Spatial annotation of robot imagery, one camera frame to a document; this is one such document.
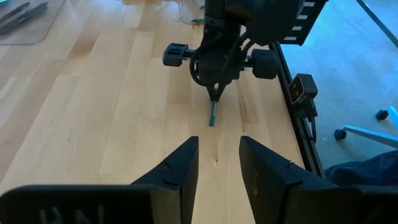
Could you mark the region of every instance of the wood grain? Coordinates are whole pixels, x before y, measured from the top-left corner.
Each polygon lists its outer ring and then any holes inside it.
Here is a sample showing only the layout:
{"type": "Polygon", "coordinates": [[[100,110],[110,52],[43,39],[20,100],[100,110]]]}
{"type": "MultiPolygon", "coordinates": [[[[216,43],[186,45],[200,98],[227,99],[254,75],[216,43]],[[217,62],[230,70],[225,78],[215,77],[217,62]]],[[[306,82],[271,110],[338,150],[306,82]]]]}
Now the wood grain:
{"type": "Polygon", "coordinates": [[[203,28],[176,2],[66,0],[47,38],[0,47],[0,193],[25,184],[129,184],[199,136],[194,223],[254,223],[239,165],[248,135],[302,166],[279,81],[251,71],[211,103],[170,42],[203,28]]]}

